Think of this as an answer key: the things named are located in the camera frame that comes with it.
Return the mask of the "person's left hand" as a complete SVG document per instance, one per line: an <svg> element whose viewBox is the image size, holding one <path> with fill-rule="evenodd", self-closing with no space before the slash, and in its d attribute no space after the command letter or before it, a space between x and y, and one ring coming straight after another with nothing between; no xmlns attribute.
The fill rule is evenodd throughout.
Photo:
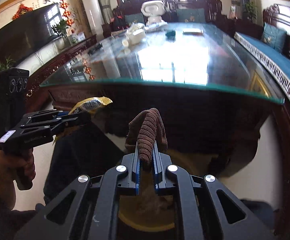
<svg viewBox="0 0 290 240"><path fill-rule="evenodd" d="M10 210L14 209L16 203L16 194L14 180L16 180L16 170L23 168L25 176L32 181L35 176L35 164L33 149L24 151L25 159L13 155L6 155L0 151L0 199Z"/></svg>

